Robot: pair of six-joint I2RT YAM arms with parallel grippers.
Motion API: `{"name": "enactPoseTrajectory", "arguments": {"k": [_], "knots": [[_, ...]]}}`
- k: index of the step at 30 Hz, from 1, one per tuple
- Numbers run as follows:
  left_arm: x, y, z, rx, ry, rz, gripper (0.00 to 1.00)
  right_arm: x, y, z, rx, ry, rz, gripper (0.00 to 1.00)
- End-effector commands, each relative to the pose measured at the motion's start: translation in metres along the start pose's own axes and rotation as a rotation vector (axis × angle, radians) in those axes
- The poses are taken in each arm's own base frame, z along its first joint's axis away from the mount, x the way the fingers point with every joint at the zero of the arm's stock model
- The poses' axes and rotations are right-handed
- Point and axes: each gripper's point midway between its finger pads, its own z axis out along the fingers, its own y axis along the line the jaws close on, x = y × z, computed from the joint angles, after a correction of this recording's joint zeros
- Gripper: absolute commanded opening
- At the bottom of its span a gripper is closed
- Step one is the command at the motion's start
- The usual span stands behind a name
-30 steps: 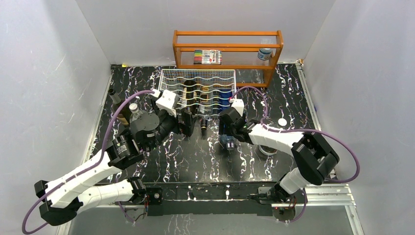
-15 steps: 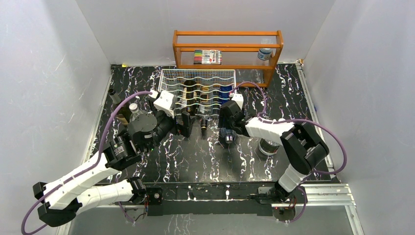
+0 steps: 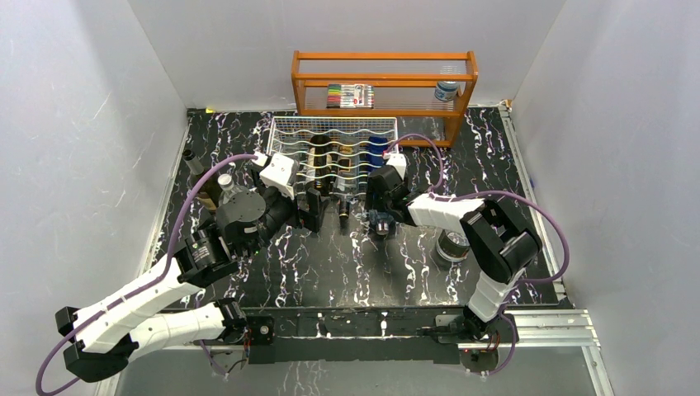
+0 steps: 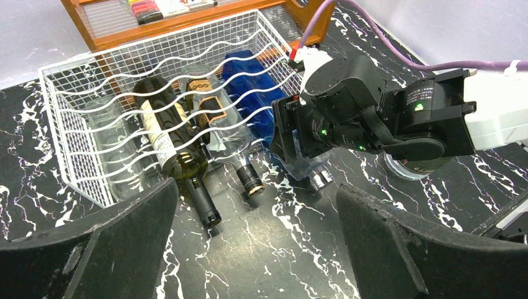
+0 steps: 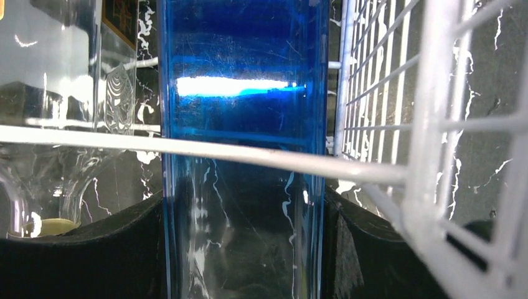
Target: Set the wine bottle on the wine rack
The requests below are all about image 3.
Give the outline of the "clear bottle black label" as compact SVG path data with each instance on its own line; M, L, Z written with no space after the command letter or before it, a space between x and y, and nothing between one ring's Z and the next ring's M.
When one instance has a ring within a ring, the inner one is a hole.
M437 239L437 253L446 261L462 262L470 251L467 238L454 231L443 230Z

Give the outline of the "blue glass bottle white cap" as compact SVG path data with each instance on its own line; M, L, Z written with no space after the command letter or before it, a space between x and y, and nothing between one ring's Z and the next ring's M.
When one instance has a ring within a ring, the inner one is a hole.
M365 155L367 161L365 170L367 171L367 175L370 175L373 171L384 165L383 154L388 146L388 140L379 136L370 136L368 141L368 154ZM385 207L377 197L374 187L371 184L370 177L367 178L365 209L367 211L371 231L373 231L378 238L385 238L390 233L392 218L385 212Z

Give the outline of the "dark green wine bottle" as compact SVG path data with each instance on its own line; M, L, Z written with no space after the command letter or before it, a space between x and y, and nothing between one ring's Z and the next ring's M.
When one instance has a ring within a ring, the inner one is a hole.
M328 196L331 190L331 165L330 151L332 140L326 134L314 135L310 139L310 147L307 153L307 167L305 170L307 188L314 188L322 196Z

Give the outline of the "square bottle brown label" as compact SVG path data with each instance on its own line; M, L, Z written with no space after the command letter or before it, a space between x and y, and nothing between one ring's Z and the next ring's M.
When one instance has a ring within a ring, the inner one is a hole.
M333 193L338 200L339 227L346 233L352 208L356 203L357 157L351 146L339 144L337 152Z

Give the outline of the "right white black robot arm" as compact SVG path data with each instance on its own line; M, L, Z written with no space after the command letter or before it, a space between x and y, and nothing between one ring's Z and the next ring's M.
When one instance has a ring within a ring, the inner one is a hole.
M479 267L475 291L464 309L466 334L487 341L498 329L497 315L524 269L542 250L530 222L507 199L507 191L457 199L410 191L399 171L385 165L368 177L369 210L395 222L434 227L464 237Z

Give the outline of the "round clear bottle white cap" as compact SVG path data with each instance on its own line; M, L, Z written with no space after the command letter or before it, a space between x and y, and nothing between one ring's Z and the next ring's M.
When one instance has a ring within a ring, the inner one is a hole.
M218 206L229 203L237 194L241 192L248 192L248 188L246 186L236 185L232 176L228 173L219 175L217 182L221 189Z

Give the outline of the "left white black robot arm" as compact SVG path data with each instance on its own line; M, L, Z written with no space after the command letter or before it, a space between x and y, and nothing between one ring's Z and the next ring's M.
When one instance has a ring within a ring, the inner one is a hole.
M58 331L69 341L63 351L66 369L94 383L141 356L178 344L243 339L271 343L271 334L259 330L271 330L272 319L247 318L234 298L180 313L162 310L234 274L241 261L257 255L287 225L319 231L328 203L314 188L295 199L275 187L235 192L197 231L176 243L171 257L162 257L98 303L56 313Z

